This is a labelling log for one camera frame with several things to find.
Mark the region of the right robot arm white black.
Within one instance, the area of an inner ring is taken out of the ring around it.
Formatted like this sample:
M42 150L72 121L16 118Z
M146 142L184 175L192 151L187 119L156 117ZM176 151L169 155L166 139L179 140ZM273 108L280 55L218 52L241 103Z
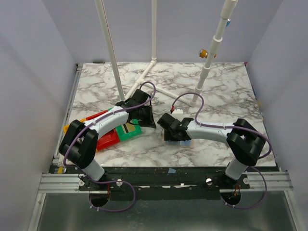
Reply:
M158 120L158 124L169 135L168 139L172 141L202 139L227 144L233 152L234 158L227 165L221 182L228 189L239 183L240 176L248 167L256 165L267 141L263 134L241 118L234 123L205 124L187 117L180 121L165 113Z

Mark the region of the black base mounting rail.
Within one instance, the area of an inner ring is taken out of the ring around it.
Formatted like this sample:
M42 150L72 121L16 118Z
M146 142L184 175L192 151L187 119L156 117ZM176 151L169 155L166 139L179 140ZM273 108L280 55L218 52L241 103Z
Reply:
M220 199L220 192L249 189L248 177L229 180L222 167L107 167L97 184L80 176L79 190L113 201Z

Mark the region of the green plastic bin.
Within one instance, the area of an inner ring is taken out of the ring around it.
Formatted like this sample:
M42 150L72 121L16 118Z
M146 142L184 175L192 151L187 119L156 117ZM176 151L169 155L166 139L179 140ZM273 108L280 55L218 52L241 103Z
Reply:
M136 119L129 123L123 124L115 128L120 141L126 141L142 133L141 127Z

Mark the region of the red plastic bin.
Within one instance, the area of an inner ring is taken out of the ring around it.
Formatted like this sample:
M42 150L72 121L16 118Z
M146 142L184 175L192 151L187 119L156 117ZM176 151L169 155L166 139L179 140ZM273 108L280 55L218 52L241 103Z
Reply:
M85 120L86 121L92 120L94 118L97 118L98 116L105 114L106 112L108 111L107 110L101 111L97 114L86 117ZM120 142L120 138L117 134L116 129L114 128L113 130L109 131L108 133L106 133L105 135L103 135L101 138L98 139L96 151L97 152L102 151L103 149L113 146L119 142Z

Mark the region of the beige card holder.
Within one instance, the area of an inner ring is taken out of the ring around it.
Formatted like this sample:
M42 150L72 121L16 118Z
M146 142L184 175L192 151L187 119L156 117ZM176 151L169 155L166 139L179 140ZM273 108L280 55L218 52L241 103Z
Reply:
M187 140L187 141L171 141L171 140L167 140L168 133L166 131L162 131L162 138L163 138L163 143L165 145L184 147L184 148L193 148L194 147L194 140Z

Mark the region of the yellow plastic bin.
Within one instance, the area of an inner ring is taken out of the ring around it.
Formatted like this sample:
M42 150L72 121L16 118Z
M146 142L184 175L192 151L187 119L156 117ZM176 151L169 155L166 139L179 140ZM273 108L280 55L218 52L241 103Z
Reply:
M79 121L80 121L80 122L85 122L86 119L84 118L84 119L81 119L81 120L79 120ZM68 128L69 128L69 125L65 125L65 126L63 127L63 132L64 132L64 134L66 134Z

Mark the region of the gold credit card in bin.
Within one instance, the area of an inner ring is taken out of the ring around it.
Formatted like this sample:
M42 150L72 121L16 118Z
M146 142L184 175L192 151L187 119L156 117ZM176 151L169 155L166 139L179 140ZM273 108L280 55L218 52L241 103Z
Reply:
M124 134L128 134L136 130L135 126L130 123L123 124L122 129L123 129Z

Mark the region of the orange knob on pipe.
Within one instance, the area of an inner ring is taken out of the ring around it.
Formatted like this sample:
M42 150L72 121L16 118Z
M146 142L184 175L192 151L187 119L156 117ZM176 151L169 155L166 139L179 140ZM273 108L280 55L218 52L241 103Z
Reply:
M208 57L208 52L207 52L207 50L201 49L201 50L199 51L199 57L200 57L200 58L207 58L207 57Z

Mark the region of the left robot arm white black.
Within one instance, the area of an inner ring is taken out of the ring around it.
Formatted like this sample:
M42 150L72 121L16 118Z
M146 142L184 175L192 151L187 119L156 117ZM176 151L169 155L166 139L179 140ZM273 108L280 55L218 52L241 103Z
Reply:
M105 170L94 159L98 140L131 120L137 120L141 127L156 128L151 99L150 94L137 89L126 101L118 102L94 119L85 122L74 120L60 143L59 153L91 178L90 184L94 189L102 190L107 179Z

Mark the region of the aluminium extrusion rail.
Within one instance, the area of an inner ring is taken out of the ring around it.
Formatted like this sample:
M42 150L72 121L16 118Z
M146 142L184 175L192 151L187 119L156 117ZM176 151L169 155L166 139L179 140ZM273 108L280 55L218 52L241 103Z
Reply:
M61 166L60 158L62 155L58 153L58 148L64 136L63 127L67 125L72 112L72 105L75 99L82 68L83 64L77 64L77 70L64 114L64 119L60 124L59 138L53 153L52 163L48 172L41 176L38 193L76 193L78 191L78 174L67 174L66 168Z

